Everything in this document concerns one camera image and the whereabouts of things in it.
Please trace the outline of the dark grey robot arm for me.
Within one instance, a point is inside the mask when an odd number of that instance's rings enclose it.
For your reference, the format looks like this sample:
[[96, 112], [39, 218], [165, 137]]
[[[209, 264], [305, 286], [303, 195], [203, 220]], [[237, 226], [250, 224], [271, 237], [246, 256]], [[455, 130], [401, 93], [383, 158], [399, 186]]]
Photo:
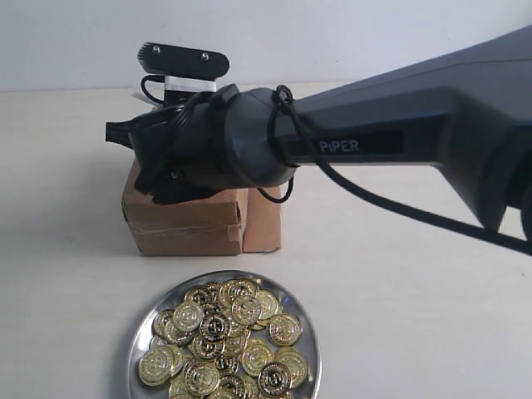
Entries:
[[[292, 184], [318, 166], [391, 212], [522, 252], [531, 247], [531, 29], [296, 99], [284, 85], [196, 89], [105, 138], [134, 151], [135, 188], [157, 204]], [[470, 225], [375, 195], [337, 165], [429, 165]]]

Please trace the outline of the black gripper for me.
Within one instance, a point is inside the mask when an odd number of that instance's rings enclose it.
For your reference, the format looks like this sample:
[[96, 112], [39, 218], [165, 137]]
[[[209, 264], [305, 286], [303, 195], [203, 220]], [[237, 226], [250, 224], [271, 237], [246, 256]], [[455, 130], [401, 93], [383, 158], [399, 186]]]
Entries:
[[190, 122], [193, 108], [170, 106], [128, 121], [108, 121], [106, 141], [134, 151], [140, 167], [134, 188], [154, 204], [181, 204], [208, 199], [221, 192], [191, 183], [180, 170], [175, 143]]

